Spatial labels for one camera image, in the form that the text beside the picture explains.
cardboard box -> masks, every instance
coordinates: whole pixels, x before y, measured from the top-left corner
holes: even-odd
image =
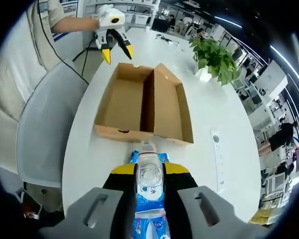
[[[163,64],[149,68],[117,65],[95,118],[101,137],[138,142],[153,135],[179,144],[193,143],[181,81]]]

potted plant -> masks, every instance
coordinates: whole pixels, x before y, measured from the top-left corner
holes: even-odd
[[[231,54],[213,39],[191,41],[194,60],[197,62],[195,75],[202,81],[217,78],[221,85],[226,85],[238,78],[237,67]]]

white pot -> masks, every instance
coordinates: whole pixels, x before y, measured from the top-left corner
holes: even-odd
[[[208,82],[210,79],[212,79],[211,74],[208,73],[208,66],[198,69],[198,63],[195,65],[194,74],[199,78],[200,81],[203,82]]]

water bottle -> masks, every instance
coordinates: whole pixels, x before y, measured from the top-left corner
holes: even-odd
[[[138,156],[137,183],[141,187],[157,187],[162,185],[162,182],[162,165],[156,147],[150,140],[144,140]]]

office desk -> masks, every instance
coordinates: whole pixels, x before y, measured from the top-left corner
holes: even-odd
[[[157,34],[179,41],[170,45]],[[219,131],[223,142],[225,190],[219,194],[234,205],[236,215],[248,221],[257,211],[261,178],[256,141],[248,116],[235,90],[216,81],[200,82],[193,74],[195,62],[188,41],[177,37],[131,28],[127,32],[135,55],[132,61],[117,45],[111,50],[112,64],[101,64],[80,103],[67,142],[63,165],[62,198],[68,207],[93,187],[102,187],[116,166],[128,162],[138,143],[100,138],[93,129],[94,119],[110,76],[119,62],[155,67],[165,64],[182,82],[190,111],[194,144],[179,146],[154,137],[158,152],[173,163],[188,168],[199,186],[217,191],[216,163],[211,129]]]

